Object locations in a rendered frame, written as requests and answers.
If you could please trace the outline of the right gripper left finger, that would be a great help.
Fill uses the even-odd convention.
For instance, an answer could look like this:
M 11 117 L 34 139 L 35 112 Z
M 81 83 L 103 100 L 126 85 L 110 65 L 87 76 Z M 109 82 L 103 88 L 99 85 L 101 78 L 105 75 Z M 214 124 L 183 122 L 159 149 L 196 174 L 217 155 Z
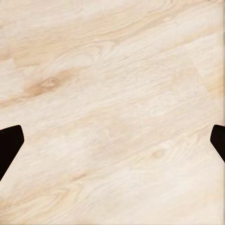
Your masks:
M 21 125 L 0 130 L 0 181 L 24 144 Z

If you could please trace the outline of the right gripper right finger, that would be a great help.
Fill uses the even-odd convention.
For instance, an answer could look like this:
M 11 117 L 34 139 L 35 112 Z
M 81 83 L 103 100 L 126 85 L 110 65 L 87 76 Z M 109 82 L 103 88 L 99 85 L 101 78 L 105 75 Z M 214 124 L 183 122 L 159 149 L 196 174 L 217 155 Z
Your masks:
M 225 127 L 217 124 L 214 125 L 210 141 L 225 162 Z

